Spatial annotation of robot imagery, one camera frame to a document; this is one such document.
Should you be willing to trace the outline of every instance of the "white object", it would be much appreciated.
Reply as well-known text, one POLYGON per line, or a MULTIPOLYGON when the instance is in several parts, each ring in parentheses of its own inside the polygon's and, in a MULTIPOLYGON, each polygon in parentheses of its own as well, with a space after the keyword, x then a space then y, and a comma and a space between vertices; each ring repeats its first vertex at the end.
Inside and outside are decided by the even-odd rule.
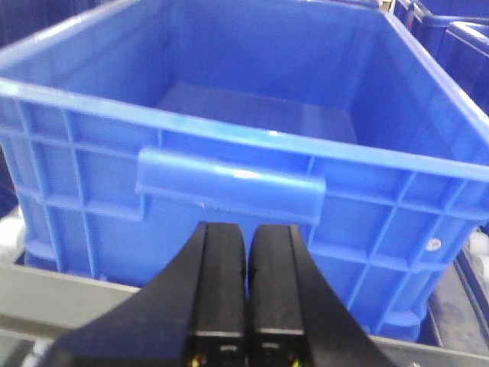
POLYGON ((472 255, 489 255, 489 236, 483 232, 473 232, 468 238, 467 248, 472 255))
POLYGON ((482 278, 484 283, 489 283, 489 256, 476 255, 473 259, 474 270, 482 278))
POLYGON ((25 222, 18 208, 0 219, 0 262, 13 263, 24 251, 25 222))

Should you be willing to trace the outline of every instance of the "blue crate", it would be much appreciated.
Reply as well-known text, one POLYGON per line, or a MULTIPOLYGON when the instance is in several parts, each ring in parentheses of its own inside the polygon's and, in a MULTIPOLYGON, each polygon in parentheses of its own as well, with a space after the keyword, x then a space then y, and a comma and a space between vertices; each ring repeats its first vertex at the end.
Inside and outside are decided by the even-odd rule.
POLYGON ((417 337, 489 219, 489 121, 393 15, 126 0, 60 28, 0 53, 29 265, 140 285, 200 220, 293 222, 368 332, 417 337))
POLYGON ((453 21, 489 24, 487 0, 411 0, 411 33, 434 57, 453 21))
POLYGON ((451 23, 436 60, 489 114, 489 25, 451 23))
POLYGON ((0 47, 107 0, 0 0, 0 47))
POLYGON ((404 25, 407 23, 407 15, 409 14, 411 0, 396 0, 394 3, 393 13, 404 25))

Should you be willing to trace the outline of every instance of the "metal screw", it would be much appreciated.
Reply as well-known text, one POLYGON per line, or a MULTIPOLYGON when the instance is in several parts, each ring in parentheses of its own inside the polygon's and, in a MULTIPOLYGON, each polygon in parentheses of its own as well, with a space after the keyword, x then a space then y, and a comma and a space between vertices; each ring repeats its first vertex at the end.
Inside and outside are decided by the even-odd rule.
POLYGON ((430 239, 428 242, 428 245, 426 245, 426 251, 437 251, 440 250, 442 247, 442 240, 441 239, 430 239))

